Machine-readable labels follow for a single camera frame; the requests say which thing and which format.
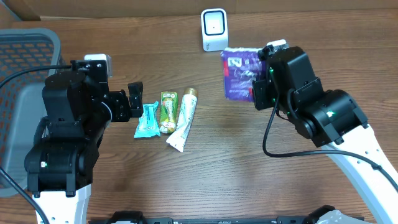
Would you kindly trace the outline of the purple snack package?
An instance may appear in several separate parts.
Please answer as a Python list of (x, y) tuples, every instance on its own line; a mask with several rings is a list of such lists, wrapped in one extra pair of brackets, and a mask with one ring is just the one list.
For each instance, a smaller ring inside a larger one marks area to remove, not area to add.
[(265, 65), (259, 60), (260, 48), (225, 48), (221, 53), (224, 95), (234, 101), (253, 102), (252, 83), (262, 77)]

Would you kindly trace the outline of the teal snack pouch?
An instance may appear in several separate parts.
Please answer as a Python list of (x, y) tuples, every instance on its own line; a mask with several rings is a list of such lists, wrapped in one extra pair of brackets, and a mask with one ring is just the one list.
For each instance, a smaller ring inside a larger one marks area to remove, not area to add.
[(154, 136), (160, 136), (160, 129), (156, 119), (156, 111), (158, 109), (159, 102), (144, 104), (144, 112), (139, 118), (139, 124), (137, 125), (134, 138), (151, 138)]

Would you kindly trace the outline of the green drink carton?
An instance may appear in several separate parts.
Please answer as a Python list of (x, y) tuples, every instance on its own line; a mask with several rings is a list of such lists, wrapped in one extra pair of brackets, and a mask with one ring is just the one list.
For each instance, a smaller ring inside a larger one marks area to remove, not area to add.
[(161, 93), (160, 132), (171, 134), (177, 127), (178, 94), (172, 91)]

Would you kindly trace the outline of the white tube gold cap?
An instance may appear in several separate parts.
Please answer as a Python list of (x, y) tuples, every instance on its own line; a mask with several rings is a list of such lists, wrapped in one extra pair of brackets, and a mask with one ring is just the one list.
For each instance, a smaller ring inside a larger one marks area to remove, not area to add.
[(176, 130), (168, 137), (166, 143), (179, 152), (183, 152), (193, 117), (197, 107), (198, 92), (194, 88), (187, 88), (182, 96), (180, 113)]

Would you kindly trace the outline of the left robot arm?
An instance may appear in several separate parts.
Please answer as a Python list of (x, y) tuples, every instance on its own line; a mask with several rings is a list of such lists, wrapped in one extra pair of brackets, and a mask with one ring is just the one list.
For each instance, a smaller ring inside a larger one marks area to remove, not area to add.
[(143, 84), (109, 91), (83, 71), (49, 76), (42, 90), (46, 116), (37, 127), (24, 167), (38, 223), (85, 223), (93, 168), (111, 122), (142, 116)]

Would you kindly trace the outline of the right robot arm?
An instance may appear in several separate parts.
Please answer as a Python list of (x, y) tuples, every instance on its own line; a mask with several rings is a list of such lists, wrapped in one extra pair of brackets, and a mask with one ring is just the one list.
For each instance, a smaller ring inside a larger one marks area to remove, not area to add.
[(368, 117), (343, 90), (324, 90), (308, 55), (300, 47), (267, 45), (258, 51), (266, 64), (264, 76), (254, 81), (257, 110), (271, 108), (266, 131), (274, 117), (285, 120), (311, 140), (312, 151), (264, 154), (290, 158), (326, 154), (347, 176), (378, 223), (397, 223), (397, 171), (379, 145)]

